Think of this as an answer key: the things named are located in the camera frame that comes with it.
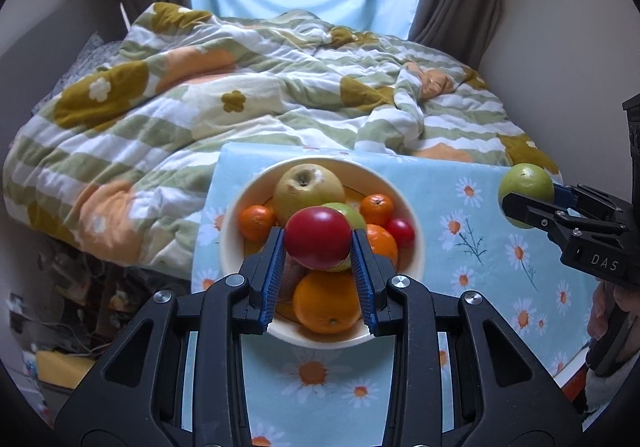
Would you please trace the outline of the person's right hand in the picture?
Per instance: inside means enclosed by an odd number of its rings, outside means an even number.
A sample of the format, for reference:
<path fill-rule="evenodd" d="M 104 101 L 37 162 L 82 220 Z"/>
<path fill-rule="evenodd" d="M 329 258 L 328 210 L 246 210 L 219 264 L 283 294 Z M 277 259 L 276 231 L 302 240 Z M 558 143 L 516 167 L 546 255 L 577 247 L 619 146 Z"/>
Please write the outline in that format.
<path fill-rule="evenodd" d="M 634 317 L 639 316 L 639 291 L 622 288 L 611 282 L 600 281 L 593 292 L 592 308 L 587 331 L 593 339 L 600 340 L 608 331 L 608 317 L 614 305 Z"/>

